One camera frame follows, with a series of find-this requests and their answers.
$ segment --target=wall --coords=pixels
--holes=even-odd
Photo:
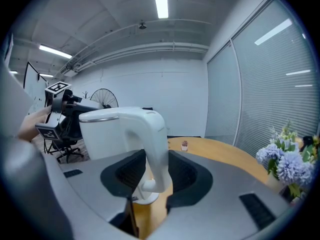
[[[208,63],[264,0],[238,0],[214,34],[203,61]]]
[[[75,95],[112,91],[119,107],[153,107],[172,136],[204,137],[208,114],[208,76],[199,55],[155,52],[99,64],[72,78]]]

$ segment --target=wooden table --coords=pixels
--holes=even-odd
[[[268,174],[264,167],[258,164],[251,155],[234,146],[207,138],[177,137],[168,139],[169,149],[181,151],[182,141],[188,141],[187,153],[237,166],[259,181],[267,182]],[[167,197],[172,193],[173,186],[171,185],[165,192],[159,194],[155,202],[149,205],[133,204],[140,239],[147,238],[166,218]]]

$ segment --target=white ceiling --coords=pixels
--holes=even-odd
[[[159,20],[155,0],[33,0],[12,26],[10,69],[24,75],[27,61],[56,74],[118,49],[142,44],[210,44],[237,0],[168,0],[169,18]],[[138,29],[146,22],[147,29]],[[43,44],[71,55],[39,50]]]

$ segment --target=security camera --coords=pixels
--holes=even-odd
[[[139,24],[139,29],[140,30],[145,30],[147,28],[147,25],[144,23],[144,22],[141,22],[140,24]]]

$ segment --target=black fan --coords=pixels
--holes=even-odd
[[[105,109],[118,108],[118,101],[115,95],[108,89],[96,90],[90,100],[100,103]]]

